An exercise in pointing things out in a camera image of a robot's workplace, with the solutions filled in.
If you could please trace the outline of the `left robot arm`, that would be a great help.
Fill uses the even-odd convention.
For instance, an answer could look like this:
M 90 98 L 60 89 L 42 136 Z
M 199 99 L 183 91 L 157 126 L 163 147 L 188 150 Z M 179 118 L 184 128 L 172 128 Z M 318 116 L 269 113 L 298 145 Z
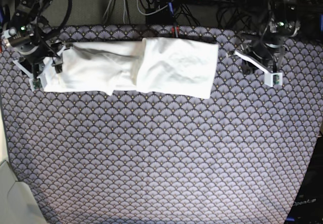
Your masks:
M 285 55 L 284 43 L 295 37 L 300 21 L 294 6 L 288 0 L 263 0 L 263 10 L 258 13 L 257 32 L 241 33 L 243 44 L 235 50 L 242 59 L 244 75 L 257 70 L 278 73 Z

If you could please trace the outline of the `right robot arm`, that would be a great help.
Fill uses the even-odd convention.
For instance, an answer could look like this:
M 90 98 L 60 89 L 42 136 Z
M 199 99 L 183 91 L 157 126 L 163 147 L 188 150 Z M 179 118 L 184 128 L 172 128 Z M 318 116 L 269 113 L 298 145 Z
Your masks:
M 47 19 L 42 15 L 53 0 L 20 0 L 10 21 L 3 32 L 6 46 L 15 49 L 21 56 L 18 66 L 33 82 L 39 81 L 43 59 L 59 59 L 62 44 L 50 40 L 55 39 L 65 27 L 71 11 L 72 0 L 67 0 L 67 10 L 63 21 L 50 32 L 44 32 L 48 26 Z

